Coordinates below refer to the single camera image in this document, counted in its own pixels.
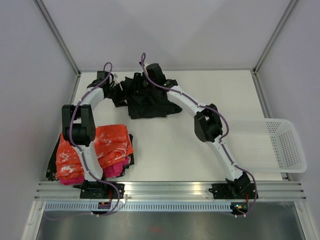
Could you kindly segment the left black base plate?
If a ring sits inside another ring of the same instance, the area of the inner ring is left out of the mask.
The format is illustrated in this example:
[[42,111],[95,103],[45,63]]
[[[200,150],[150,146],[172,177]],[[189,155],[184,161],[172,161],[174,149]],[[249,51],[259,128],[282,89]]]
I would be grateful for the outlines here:
[[122,183],[111,182],[114,186],[101,182],[85,181],[77,186],[80,189],[80,199],[122,199],[125,192],[125,185]]

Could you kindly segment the left aluminium frame post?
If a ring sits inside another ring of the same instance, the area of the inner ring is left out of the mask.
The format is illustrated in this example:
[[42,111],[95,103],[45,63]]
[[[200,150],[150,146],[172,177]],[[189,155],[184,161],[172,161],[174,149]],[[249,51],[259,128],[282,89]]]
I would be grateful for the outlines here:
[[62,35],[60,34],[48,8],[46,7],[43,0],[33,0],[34,4],[36,5],[37,9],[39,10],[43,20],[45,21],[46,25],[48,26],[50,32],[52,33],[53,37],[55,38],[58,46],[62,50],[63,55],[65,56],[67,62],[73,69],[76,76],[80,76],[81,71],[78,68],[74,58],[71,55],[71,52],[69,51]]

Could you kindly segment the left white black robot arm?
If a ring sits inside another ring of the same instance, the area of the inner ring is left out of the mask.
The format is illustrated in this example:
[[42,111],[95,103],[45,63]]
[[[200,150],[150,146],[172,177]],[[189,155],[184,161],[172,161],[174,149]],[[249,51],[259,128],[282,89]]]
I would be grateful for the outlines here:
[[97,198],[105,198],[109,186],[103,181],[103,169],[99,164],[94,146],[96,125],[93,110],[104,99],[116,96],[114,89],[116,74],[98,71],[96,79],[90,83],[84,95],[74,104],[62,106],[62,135],[77,153],[84,171],[84,180],[95,182],[91,193]]

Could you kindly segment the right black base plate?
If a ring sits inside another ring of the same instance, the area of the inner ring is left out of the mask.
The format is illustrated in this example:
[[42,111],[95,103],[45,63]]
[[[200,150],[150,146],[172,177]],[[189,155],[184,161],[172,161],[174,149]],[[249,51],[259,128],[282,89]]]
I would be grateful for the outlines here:
[[208,192],[213,195],[215,200],[253,200],[258,193],[253,183],[240,190],[231,189],[227,183],[214,183]]

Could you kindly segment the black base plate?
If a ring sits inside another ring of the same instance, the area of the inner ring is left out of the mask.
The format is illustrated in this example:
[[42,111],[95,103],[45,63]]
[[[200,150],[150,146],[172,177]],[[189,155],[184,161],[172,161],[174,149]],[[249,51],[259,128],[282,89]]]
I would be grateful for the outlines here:
[[125,185],[122,183],[111,182],[114,186],[101,182],[85,181],[77,186],[80,189],[80,199],[122,199],[125,192]]
[[215,200],[253,200],[258,193],[253,183],[240,190],[231,189],[227,183],[214,183],[208,192],[213,195]]

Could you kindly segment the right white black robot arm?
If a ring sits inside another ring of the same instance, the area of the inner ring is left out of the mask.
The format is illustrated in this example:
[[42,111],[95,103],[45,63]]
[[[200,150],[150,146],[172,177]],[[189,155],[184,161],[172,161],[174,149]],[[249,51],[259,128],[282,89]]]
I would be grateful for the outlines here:
[[132,119],[165,118],[186,110],[193,118],[194,134],[208,144],[225,173],[226,190],[240,198],[251,185],[249,172],[238,166],[224,139],[230,132],[226,118],[213,103],[203,104],[189,96],[177,80],[166,78],[157,63],[141,63],[141,72],[133,74],[133,92],[128,97]]

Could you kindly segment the aluminium frame post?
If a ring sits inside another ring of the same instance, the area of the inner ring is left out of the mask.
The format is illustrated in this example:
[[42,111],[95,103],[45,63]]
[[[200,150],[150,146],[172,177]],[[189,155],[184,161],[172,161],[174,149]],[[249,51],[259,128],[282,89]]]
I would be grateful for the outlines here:
[[288,5],[286,6],[283,14],[281,15],[279,21],[277,22],[277,25],[272,32],[266,46],[264,47],[260,57],[258,58],[254,68],[252,69],[252,72],[254,75],[258,73],[260,68],[262,67],[262,64],[264,63],[267,55],[269,54],[271,48],[273,47],[274,43],[276,42],[277,38],[279,37],[281,31],[285,27],[285,24],[287,23],[289,17],[291,16],[292,12],[296,8],[297,4],[299,3],[299,0],[290,0]]
[[71,55],[71,52],[69,51],[62,35],[60,34],[48,8],[46,7],[43,0],[33,0],[34,4],[36,5],[37,9],[39,10],[43,20],[45,21],[46,25],[48,26],[50,32],[52,33],[53,37],[55,38],[58,46],[62,50],[63,55],[65,56],[67,62],[73,69],[76,76],[80,76],[81,71],[78,68],[74,58]]

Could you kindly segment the pink folded trousers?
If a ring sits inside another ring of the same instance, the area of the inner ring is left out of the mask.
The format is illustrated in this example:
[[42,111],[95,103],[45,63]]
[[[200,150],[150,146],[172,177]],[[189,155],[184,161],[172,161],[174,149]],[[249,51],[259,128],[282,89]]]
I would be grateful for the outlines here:
[[[124,161],[115,163],[103,169],[104,176],[107,178],[118,178],[125,174],[125,169],[129,168],[134,162],[133,155],[126,156]],[[77,173],[75,176],[61,176],[58,178],[62,185],[70,186],[75,184],[81,184],[85,181],[83,174]]]

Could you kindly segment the orange white folded trousers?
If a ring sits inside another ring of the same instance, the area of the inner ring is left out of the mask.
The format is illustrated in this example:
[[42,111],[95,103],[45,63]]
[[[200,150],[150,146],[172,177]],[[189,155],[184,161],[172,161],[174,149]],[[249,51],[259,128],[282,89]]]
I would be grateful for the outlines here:
[[[94,149],[106,178],[120,177],[133,159],[134,149],[127,127],[123,124],[96,128]],[[76,150],[60,136],[56,153],[56,177],[64,185],[80,183],[84,169]]]

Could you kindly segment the right aluminium frame post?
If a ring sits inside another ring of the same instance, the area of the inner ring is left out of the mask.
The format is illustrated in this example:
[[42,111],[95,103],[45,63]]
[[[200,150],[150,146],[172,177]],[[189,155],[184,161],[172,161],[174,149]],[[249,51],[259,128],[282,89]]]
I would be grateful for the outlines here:
[[258,73],[260,68],[262,67],[262,64],[264,63],[267,55],[269,54],[271,48],[273,47],[274,43],[276,42],[277,38],[279,37],[281,31],[285,27],[285,24],[287,23],[289,17],[291,16],[292,12],[296,8],[297,4],[299,3],[299,0],[290,0],[288,5],[286,6],[283,14],[281,15],[279,21],[277,22],[277,25],[272,32],[266,46],[264,47],[260,57],[258,58],[254,68],[252,69],[252,72],[254,75]]

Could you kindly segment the aluminium mounting rail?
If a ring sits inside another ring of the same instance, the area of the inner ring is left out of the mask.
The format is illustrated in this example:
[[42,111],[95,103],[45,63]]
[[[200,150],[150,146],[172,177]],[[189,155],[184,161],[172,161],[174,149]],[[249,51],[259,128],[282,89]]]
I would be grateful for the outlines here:
[[[213,182],[209,181],[123,181],[125,200],[133,202],[208,202]],[[304,202],[307,200],[298,181],[258,181],[259,202]],[[81,190],[57,182],[41,181],[33,199],[36,201],[78,201]]]

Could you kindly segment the white plastic basket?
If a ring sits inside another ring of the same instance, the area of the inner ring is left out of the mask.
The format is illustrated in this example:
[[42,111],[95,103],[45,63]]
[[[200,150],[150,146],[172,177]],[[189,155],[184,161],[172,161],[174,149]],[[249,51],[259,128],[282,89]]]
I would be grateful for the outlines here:
[[271,173],[304,173],[305,153],[294,125],[285,119],[237,119],[229,123],[224,142],[245,170]]

